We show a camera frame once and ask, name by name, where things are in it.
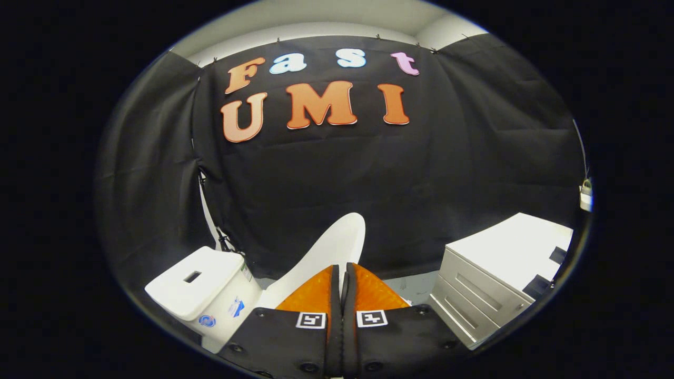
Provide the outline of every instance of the white ceiling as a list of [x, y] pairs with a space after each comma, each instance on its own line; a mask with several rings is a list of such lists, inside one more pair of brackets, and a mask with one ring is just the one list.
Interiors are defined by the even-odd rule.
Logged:
[[206, 24], [172, 52], [188, 57], [242, 34], [304, 22], [347, 22], [416, 36], [450, 14], [419, 0], [260, 0]]

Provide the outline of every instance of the orange gripper pad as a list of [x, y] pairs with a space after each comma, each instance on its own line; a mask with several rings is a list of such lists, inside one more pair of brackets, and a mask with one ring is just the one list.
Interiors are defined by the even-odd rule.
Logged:
[[330, 337], [330, 284], [332, 266], [320, 271], [291, 293], [277, 310], [292, 312], [321, 312], [328, 314], [328, 337]]
[[355, 263], [353, 268], [356, 272], [356, 311], [394, 310], [410, 306], [372, 272]]

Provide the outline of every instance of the padlock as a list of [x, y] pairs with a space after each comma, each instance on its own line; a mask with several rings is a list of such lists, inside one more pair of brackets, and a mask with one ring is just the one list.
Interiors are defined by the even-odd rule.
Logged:
[[585, 179], [580, 186], [580, 207], [592, 212], [592, 182], [589, 179]]

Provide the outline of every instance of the white cabinet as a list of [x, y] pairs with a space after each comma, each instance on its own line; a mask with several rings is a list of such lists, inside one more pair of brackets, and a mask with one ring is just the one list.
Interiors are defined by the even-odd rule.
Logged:
[[518, 213], [491, 228], [447, 244], [430, 304], [459, 339], [477, 348], [530, 306], [523, 292], [537, 275], [551, 281], [573, 231]]

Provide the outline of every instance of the white letter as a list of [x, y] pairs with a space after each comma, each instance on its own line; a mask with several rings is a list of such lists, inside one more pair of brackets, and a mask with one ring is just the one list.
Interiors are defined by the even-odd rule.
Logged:
[[339, 49], [335, 53], [337, 64], [342, 67], [363, 67], [365, 65], [365, 52], [360, 49]]
[[274, 60], [275, 65], [269, 69], [272, 74], [283, 74], [288, 71], [302, 71], [307, 64], [304, 63], [304, 55], [300, 53], [291, 53], [281, 55]]

